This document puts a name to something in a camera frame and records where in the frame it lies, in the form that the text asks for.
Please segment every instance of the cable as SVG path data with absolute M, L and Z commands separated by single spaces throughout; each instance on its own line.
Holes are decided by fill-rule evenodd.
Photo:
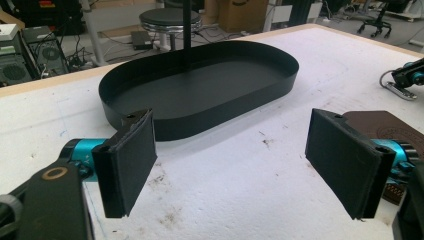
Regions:
M 103 53 L 103 57 L 106 56 L 109 53 L 109 51 L 112 50 L 112 48 L 117 47 L 117 46 L 120 46 L 120 45 L 122 45 L 122 43 L 115 44 L 115 45 L 111 46 L 110 48 L 108 48 L 106 50 L 106 52 Z
M 383 84 L 383 78 L 384 78 L 384 76 L 386 76 L 388 73 L 391 73 L 391 72 L 394 72 L 394 70 L 386 71 L 380 76 L 379 83 L 380 83 L 380 86 L 382 86 L 383 88 L 386 88 L 386 86 Z
M 103 32 L 102 32 L 102 35 L 103 35 L 103 36 L 105 36 L 107 39 L 109 39 L 109 40 L 113 41 L 113 42 L 122 43 L 122 44 L 132 44 L 132 42 L 125 43 L 125 42 L 120 42 L 120 41 L 117 41 L 117 40 L 115 40 L 115 39 L 112 39 L 112 38 L 110 38 L 108 35 L 106 35 L 106 34 L 105 34 L 105 33 L 103 33 Z
M 92 3 L 90 3 L 90 7 L 91 6 L 93 6 L 96 2 L 98 2 L 98 1 L 100 1 L 100 0 L 96 0 L 96 1 L 94 1 L 94 2 L 92 2 Z

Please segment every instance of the metal stool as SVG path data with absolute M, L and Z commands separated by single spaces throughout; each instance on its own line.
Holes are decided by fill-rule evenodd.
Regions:
M 175 34 L 183 32 L 182 8 L 158 8 L 140 14 L 141 26 L 150 32 L 169 34 L 171 51 L 175 50 Z M 191 11 L 191 31 L 202 26 L 200 15 Z

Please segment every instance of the white table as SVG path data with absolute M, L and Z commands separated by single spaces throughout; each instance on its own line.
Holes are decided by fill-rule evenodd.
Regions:
M 407 102 L 380 75 L 422 57 L 318 25 L 249 36 L 300 63 L 286 96 L 188 139 L 158 159 L 130 217 L 106 219 L 85 183 L 98 239 L 392 239 L 396 208 L 353 221 L 305 158 L 312 108 L 387 110 L 424 133 L 424 88 Z M 116 65 L 0 89 L 0 193 L 55 161 L 73 138 L 110 137 L 98 96 Z

